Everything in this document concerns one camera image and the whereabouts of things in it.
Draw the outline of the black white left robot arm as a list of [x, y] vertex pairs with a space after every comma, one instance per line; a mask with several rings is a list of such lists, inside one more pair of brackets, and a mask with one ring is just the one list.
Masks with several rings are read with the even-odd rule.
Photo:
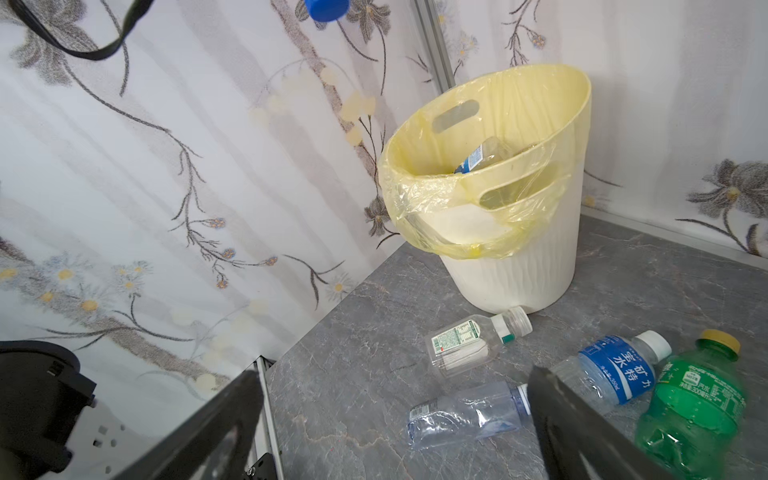
[[[128, 10], [117, 39], [97, 48], [80, 28], [86, 13], [81, 1], [4, 1], [1, 20], [26, 32], [24, 44], [11, 57], [22, 69], [36, 69], [49, 84], [67, 85], [74, 76], [69, 57], [103, 60], [124, 44], [150, 7], [136, 1]], [[93, 260], [62, 252], [42, 262], [29, 258], [20, 246], [1, 240], [1, 451], [16, 461], [2, 470], [12, 476], [37, 478], [60, 472], [75, 459], [66, 442], [81, 411], [94, 404], [95, 385], [80, 372], [77, 357], [58, 345], [69, 333], [50, 330], [38, 340], [13, 341], [6, 336], [23, 304], [41, 313], [57, 314], [70, 323], [88, 326], [80, 333], [91, 342], [117, 334], [138, 344], [141, 327], [132, 306], [141, 296], [149, 262], [97, 267]]]

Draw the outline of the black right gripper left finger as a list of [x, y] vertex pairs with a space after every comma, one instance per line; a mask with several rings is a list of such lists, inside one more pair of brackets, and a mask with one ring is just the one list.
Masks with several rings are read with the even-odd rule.
[[119, 479], [244, 479], [264, 405], [259, 373], [243, 371]]

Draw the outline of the crushed clear bottle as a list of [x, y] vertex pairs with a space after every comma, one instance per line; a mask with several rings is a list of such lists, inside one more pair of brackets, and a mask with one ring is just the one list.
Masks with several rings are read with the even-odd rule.
[[424, 450], [515, 431], [530, 419], [527, 386], [498, 381], [414, 406], [406, 434], [413, 449]]

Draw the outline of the small green bottle yellow cap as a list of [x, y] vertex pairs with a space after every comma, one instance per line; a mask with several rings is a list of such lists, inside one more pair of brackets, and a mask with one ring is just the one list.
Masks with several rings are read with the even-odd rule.
[[736, 368], [740, 350], [732, 335], [708, 329], [694, 349], [671, 357], [661, 371], [634, 443], [679, 479], [724, 477], [747, 406]]

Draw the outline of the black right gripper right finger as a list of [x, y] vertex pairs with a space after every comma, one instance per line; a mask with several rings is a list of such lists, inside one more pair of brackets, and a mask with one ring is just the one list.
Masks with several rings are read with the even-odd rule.
[[671, 479], [550, 370], [535, 366], [528, 401], [551, 479]]

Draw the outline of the clear bottle blue label blue cap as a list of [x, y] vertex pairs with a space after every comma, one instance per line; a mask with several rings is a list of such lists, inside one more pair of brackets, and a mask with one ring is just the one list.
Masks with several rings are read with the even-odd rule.
[[317, 22], [333, 22], [345, 16], [350, 0], [305, 0], [309, 16]]

